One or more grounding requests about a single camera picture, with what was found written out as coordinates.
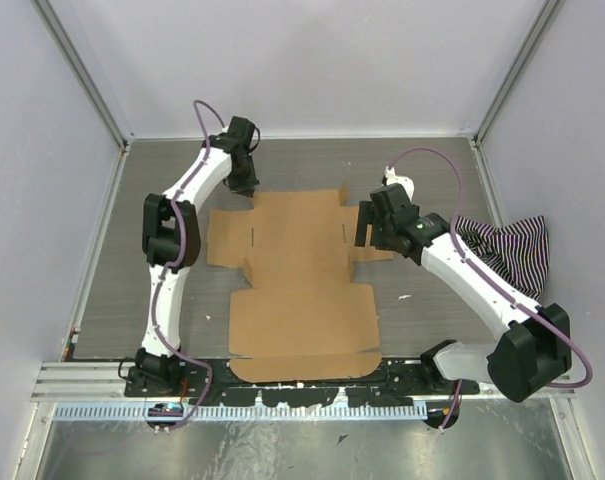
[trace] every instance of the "wall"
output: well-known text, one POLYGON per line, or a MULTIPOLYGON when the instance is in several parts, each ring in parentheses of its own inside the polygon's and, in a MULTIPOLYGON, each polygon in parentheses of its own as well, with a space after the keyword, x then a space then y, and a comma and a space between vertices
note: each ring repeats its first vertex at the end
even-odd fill
POLYGON ((270 136, 475 131, 542 0, 53 0, 138 138, 205 99, 270 136))
POLYGON ((31 2, 0 0, 0 480, 70 320, 118 149, 31 2))
POLYGON ((508 218, 548 220, 547 298, 595 369, 578 403, 605 478, 605 0, 565 3, 485 149, 508 218))

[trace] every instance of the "folded cloth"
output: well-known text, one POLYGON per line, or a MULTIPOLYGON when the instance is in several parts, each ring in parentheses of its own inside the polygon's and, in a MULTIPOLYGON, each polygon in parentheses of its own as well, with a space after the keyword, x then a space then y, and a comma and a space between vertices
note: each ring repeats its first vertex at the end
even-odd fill
POLYGON ((484 263, 527 297, 538 300, 549 273, 549 239, 544 217, 502 228, 459 217, 455 230, 484 263))

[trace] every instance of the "cardboard box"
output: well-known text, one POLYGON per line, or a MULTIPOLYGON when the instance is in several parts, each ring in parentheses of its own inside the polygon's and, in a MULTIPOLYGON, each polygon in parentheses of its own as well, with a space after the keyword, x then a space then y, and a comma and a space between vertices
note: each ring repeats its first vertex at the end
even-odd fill
POLYGON ((380 362, 371 285, 352 262, 392 259, 353 246, 347 188, 258 193, 253 210, 213 210, 211 265, 243 268, 252 288, 231 295, 231 370, 247 382, 361 377, 380 362))

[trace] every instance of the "flattened cardboard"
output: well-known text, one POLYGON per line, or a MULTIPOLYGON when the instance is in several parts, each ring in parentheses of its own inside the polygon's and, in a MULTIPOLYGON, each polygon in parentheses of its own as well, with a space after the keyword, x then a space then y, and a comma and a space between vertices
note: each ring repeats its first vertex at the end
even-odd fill
POLYGON ((243 268, 252 287, 231 294, 230 367, 248 382, 361 377, 379 364, 371 285, 352 262, 392 259, 356 248, 347 189, 258 193, 253 210, 213 210, 207 261, 243 268))

